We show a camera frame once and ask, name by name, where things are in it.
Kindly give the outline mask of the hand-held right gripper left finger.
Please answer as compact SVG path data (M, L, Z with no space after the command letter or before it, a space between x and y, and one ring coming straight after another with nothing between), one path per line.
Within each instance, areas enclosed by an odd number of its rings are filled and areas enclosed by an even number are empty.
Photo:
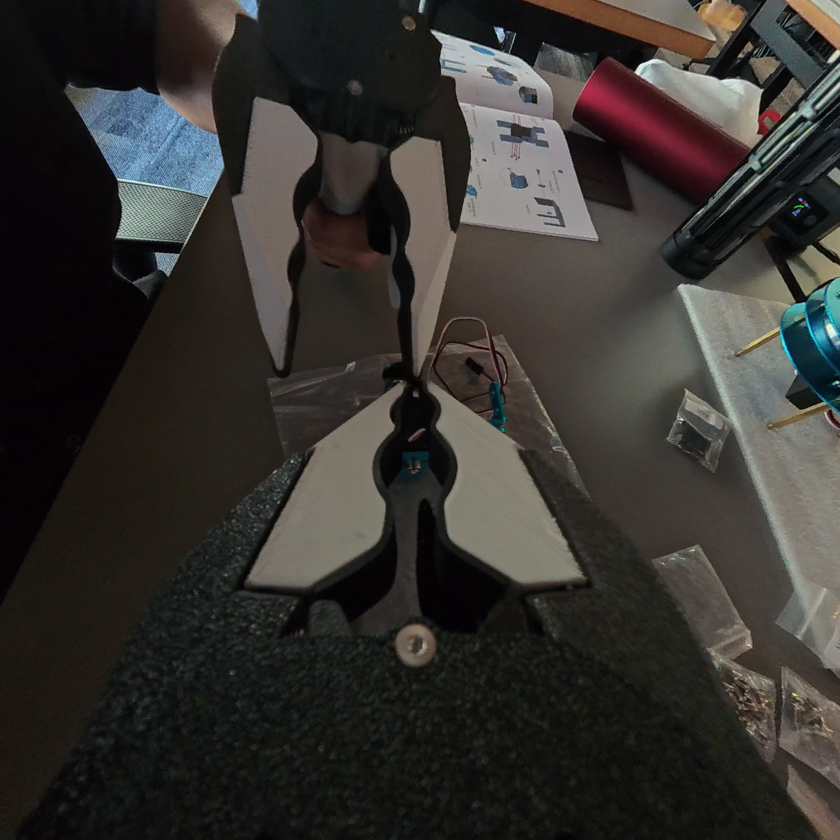
M315 444L245 578L251 592L385 596L396 577L393 516L380 456L394 411L412 387L393 387Z

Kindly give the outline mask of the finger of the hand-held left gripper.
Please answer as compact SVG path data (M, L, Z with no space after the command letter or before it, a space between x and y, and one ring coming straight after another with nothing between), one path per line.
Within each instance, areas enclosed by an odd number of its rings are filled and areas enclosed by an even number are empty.
M381 199L391 227L389 298L402 363L417 379L434 335L456 240L440 142L412 137L391 151L382 163Z
M322 142L295 110L255 98L234 215L259 326L278 376L288 375L306 261L301 218L318 193Z

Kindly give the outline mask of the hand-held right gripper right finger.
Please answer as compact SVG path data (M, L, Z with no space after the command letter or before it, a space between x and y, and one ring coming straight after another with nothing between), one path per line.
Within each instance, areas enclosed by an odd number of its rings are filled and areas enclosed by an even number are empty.
M441 453L443 543L515 592L586 584L522 447L441 387L430 385L427 393Z

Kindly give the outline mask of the blue bracket with black servo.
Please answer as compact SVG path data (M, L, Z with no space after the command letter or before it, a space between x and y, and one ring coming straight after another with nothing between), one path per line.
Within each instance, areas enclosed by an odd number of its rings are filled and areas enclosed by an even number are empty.
M454 396L445 382L436 393L431 393L435 385L411 378L403 362L394 362L384 368L382 377L387 391L401 382L406 383L406 396L395 407L396 437L386 442L381 462L386 485L390 485L398 475L419 476L425 471L430 471L437 482L444 485L449 474L455 470L455 461L446 453L438 429L443 396L469 409L479 420L502 434L507 432L504 388L508 368L502 356L498 360L500 368L495 374L490 374L472 357L466 357L466 368L486 380L486 390L463 400Z

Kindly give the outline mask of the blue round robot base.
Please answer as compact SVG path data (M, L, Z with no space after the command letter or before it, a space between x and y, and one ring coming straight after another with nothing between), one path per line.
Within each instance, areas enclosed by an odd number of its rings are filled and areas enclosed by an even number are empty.
M818 414L839 412L839 279L830 280L804 301L786 309L776 329L752 341L734 356L749 354L779 339L781 346L815 395L816 404L767 423L769 430L787 427Z

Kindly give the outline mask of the person's left forearm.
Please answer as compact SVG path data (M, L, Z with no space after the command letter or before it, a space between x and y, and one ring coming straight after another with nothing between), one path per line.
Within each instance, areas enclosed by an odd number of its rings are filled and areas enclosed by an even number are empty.
M215 133L218 61L247 13L236 1L38 2L32 18L63 80L78 88L142 89Z

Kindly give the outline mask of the grey desk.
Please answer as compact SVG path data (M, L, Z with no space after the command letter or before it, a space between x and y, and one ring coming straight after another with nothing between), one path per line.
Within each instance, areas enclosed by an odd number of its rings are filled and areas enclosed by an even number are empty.
M528 373L595 504L648 559L699 544L752 632L745 665L838 680L775 623L791 581L738 443L715 475L666 443L718 399L658 249L690 207L625 164L634 209L589 243L458 233L439 324L477 316ZM162 582L282 462L272 374L221 179L2 605L2 838L84 732Z

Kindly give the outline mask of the person's left hand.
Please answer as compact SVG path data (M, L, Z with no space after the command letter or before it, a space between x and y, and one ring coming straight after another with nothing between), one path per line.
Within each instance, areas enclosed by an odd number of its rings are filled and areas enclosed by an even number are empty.
M364 210L341 215L329 209L316 196L306 208L301 222L310 249L324 265L367 270L384 256L370 244Z

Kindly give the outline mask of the grey mesh chair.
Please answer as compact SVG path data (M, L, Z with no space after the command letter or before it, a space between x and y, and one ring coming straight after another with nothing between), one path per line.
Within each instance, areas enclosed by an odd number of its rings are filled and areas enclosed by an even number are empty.
M118 179L121 218L113 246L115 272L154 302L167 273L157 256L181 254L207 197L174 187Z

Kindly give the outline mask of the open instruction booklet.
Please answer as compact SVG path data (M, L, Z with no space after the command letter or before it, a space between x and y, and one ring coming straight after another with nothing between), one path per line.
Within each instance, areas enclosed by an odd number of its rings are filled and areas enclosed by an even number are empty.
M463 224L596 242L549 84L522 59L434 31L469 135Z

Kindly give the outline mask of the large clear plastic bag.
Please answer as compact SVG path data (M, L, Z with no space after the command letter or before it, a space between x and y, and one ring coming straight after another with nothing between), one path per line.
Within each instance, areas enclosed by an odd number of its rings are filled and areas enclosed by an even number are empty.
M442 387L445 382L459 400L483 393L487 387L487 380L466 368L466 357L472 357L491 375L496 373L487 337L480 329L468 332L468 336L474 339L447 340L432 375L432 383ZM539 452L585 494L573 459L518 357L502 334L495 334L493 343L498 356L507 363L507 435L522 448ZM269 379L270 404L284 458L314 446L381 396L385 390L383 370L399 360L397 353L378 353L343 365Z

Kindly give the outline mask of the dark brown square pad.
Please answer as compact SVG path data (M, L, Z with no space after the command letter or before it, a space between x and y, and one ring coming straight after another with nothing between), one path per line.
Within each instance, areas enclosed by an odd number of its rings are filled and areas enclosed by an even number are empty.
M574 131L564 136L584 198L632 211L634 202L618 150L605 141Z

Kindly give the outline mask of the small bag of black parts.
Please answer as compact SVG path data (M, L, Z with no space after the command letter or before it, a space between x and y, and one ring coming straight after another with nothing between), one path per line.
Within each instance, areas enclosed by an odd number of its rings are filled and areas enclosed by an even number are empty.
M731 430L732 421L727 416L685 389L666 439L667 443L715 474Z

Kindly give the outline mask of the dark red metal cylinder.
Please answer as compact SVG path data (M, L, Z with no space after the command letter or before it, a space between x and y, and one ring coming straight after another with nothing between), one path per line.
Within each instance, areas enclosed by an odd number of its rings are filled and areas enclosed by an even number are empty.
M707 200L750 151L612 58L584 84L572 117L693 203Z

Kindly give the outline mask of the person's dark-clothed torso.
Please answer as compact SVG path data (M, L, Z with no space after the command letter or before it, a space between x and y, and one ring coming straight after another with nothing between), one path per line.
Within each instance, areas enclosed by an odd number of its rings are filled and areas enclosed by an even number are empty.
M2 2L2 595L151 309L114 271L117 181L66 87L156 92L155 12Z

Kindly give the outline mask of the white foam sheet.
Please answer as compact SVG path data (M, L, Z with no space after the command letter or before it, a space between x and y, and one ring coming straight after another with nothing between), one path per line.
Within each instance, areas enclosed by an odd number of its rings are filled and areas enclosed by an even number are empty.
M777 623L837 676L838 416L767 429L816 397L779 339L734 356L776 329L789 307L688 284L678 292L794 586Z

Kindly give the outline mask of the wooden background table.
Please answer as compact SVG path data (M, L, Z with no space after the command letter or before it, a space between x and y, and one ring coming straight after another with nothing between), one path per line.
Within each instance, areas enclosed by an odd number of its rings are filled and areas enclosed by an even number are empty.
M598 52L642 46L704 59L716 43L687 1L527 1L524 6L545 19L544 34L559 37L562 45Z

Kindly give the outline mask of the black ribbed cylinder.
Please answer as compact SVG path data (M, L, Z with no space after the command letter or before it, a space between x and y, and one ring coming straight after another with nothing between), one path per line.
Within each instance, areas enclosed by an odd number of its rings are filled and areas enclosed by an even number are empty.
M704 280L839 156L839 68L831 65L717 190L663 243L665 263Z

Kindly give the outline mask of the white plastic bag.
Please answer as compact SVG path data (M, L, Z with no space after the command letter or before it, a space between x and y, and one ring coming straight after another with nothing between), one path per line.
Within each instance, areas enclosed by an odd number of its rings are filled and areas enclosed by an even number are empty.
M635 73L742 144L759 141L762 90L751 82L681 70L662 59L645 61Z

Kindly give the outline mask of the scattered small screw bags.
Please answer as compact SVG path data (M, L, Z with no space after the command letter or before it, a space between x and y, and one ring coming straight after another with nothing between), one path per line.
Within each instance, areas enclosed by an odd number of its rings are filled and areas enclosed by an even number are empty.
M771 763L781 749L838 786L838 704L790 668L776 681L737 661L751 650L752 635L700 546L653 565L709 654L759 755Z

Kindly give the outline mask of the black device with colour display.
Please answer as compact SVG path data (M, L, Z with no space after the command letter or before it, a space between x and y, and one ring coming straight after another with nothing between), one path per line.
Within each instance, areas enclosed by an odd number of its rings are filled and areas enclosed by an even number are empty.
M819 244L839 227L838 196L802 192L770 221L770 231L792 250Z

